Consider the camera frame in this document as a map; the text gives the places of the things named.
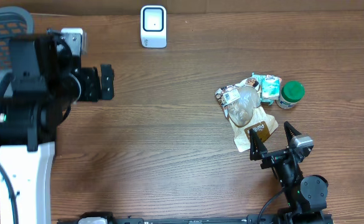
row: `clear plastic bag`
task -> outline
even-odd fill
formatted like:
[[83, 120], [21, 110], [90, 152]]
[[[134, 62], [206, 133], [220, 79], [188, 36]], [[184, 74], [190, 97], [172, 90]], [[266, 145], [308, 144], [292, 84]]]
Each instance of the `clear plastic bag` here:
[[261, 106], [261, 98], [252, 86], [238, 89], [240, 98], [228, 105], [228, 115], [236, 126], [247, 125], [254, 114], [254, 108]]

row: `white square device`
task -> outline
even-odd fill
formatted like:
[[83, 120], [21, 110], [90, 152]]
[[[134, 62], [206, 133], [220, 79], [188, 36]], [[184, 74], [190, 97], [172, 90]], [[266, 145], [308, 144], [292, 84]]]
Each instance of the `white square device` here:
[[140, 37], [143, 47], [167, 46], [167, 11], [162, 6], [144, 6], [140, 12]]

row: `food wrapper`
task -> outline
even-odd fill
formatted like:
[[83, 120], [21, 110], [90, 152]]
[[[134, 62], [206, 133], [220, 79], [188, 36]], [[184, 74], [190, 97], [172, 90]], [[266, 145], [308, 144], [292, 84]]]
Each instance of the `food wrapper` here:
[[[256, 90], [257, 96], [253, 95], [254, 92], [250, 88]], [[266, 114], [260, 105], [261, 91], [257, 79], [251, 77], [215, 92], [215, 98], [234, 130], [234, 142], [239, 152], [251, 147], [250, 129], [254, 129], [262, 142], [265, 142], [279, 126], [274, 116]]]
[[274, 100], [278, 100], [280, 95], [281, 78], [274, 75], [257, 75], [252, 73], [252, 78], [257, 79], [261, 85], [261, 101], [271, 105]]

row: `white sticker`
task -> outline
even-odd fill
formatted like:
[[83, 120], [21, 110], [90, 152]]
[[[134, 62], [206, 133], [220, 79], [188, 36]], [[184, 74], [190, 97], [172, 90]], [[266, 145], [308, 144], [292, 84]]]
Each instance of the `white sticker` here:
[[238, 90], [232, 90], [225, 94], [223, 94], [226, 100], [226, 104], [230, 104], [238, 99], [240, 99], [240, 94], [238, 93]]

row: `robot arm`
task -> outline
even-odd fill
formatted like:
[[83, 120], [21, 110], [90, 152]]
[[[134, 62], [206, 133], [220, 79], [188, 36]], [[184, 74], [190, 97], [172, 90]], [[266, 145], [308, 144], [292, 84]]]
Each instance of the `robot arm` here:
[[12, 71], [5, 77], [11, 76], [12, 97], [3, 97], [0, 88], [1, 224], [51, 223], [57, 126], [73, 102], [111, 100], [114, 73], [101, 65], [100, 83], [96, 68], [81, 68], [81, 29], [15, 36], [9, 51]]
[[[275, 178], [280, 182], [289, 207], [281, 208], [273, 217], [274, 223], [332, 223], [331, 215], [324, 215], [322, 210], [327, 208], [327, 180], [320, 175], [304, 177], [298, 163], [309, 156], [314, 147], [313, 140], [307, 134], [301, 134], [288, 122], [284, 123], [288, 146], [274, 152], [268, 152], [258, 135], [250, 130], [251, 151], [250, 159], [262, 160], [261, 168], [272, 168]], [[266, 204], [254, 223], [260, 219]]]

